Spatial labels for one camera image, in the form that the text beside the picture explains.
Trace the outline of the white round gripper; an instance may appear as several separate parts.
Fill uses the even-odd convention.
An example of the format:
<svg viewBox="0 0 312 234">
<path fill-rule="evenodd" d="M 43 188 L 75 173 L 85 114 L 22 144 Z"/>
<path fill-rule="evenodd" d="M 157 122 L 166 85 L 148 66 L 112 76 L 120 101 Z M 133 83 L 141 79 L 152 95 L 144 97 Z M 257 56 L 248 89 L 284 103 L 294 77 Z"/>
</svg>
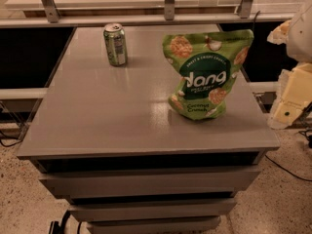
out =
<svg viewBox="0 0 312 234">
<path fill-rule="evenodd" d="M 294 15 L 271 31 L 267 41 L 286 44 L 287 54 L 299 64 L 283 69 L 278 80 L 268 126 L 275 130 L 291 126 L 312 102 L 312 3 L 305 3 Z"/>
</svg>

